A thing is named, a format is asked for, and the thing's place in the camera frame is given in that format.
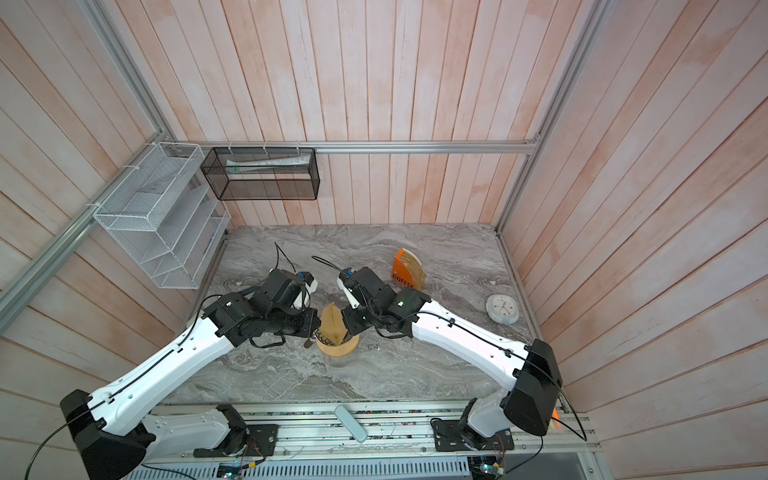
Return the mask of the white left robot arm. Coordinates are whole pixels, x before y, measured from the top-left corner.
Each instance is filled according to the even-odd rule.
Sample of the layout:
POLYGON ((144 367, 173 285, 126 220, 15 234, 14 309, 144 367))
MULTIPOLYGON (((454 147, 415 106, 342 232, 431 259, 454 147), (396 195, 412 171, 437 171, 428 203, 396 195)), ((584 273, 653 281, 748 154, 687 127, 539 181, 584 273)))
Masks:
POLYGON ((252 444, 236 408, 218 405, 176 419, 152 414, 161 400, 209 363, 264 334, 282 346, 320 326, 311 307, 317 281, 307 271, 274 269, 260 284, 215 296, 186 330, 138 367, 91 393, 60 402, 66 426, 91 479, 121 479, 144 461, 194 450, 236 456, 252 444))

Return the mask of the brown paper coffee filter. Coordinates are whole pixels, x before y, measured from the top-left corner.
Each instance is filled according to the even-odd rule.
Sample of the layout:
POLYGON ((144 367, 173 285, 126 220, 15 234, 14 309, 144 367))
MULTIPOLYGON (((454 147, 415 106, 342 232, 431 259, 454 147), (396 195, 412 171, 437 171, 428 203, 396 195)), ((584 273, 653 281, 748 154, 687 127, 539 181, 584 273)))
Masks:
POLYGON ((348 336, 348 329, 343 321, 341 309, 334 303, 326 306, 320 315, 321 325, 317 330, 317 339, 327 346, 340 346, 348 336))

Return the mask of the clear glass carafe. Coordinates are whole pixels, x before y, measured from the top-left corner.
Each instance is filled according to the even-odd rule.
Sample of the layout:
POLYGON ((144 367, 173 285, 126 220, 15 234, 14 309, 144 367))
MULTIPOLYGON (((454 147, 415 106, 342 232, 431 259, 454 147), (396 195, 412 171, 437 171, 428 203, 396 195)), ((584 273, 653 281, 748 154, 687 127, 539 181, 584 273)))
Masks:
POLYGON ((360 336, 347 334, 341 344, 335 344, 331 339, 324 337, 320 332, 304 342, 305 349, 319 350, 325 359, 325 363, 334 368, 344 368, 351 365, 357 359, 357 348, 360 336))

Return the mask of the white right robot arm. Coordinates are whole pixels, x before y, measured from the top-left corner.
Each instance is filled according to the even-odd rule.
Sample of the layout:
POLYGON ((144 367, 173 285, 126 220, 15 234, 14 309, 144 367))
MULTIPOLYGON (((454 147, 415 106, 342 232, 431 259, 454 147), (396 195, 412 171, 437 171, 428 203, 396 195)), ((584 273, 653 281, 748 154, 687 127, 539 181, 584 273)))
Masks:
POLYGON ((367 267, 340 270, 337 285, 349 302, 342 319, 351 335, 372 328, 386 339, 412 338, 438 346, 500 386, 470 400, 459 420, 431 421, 438 450, 447 451, 451 445, 479 450, 512 427, 536 437, 547 434, 562 387, 549 344, 503 338, 419 290, 395 291, 367 267))

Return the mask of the round wooden dripper holder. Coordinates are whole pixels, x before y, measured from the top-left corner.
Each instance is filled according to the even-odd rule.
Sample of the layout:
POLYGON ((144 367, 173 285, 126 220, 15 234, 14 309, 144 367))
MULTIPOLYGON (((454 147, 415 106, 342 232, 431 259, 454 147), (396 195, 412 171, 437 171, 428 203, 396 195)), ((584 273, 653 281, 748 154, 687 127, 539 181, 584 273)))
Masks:
POLYGON ((325 337, 317 338, 317 347, 325 355, 333 358, 340 358, 352 353, 358 346, 359 336, 350 337, 340 345, 332 345, 325 337))

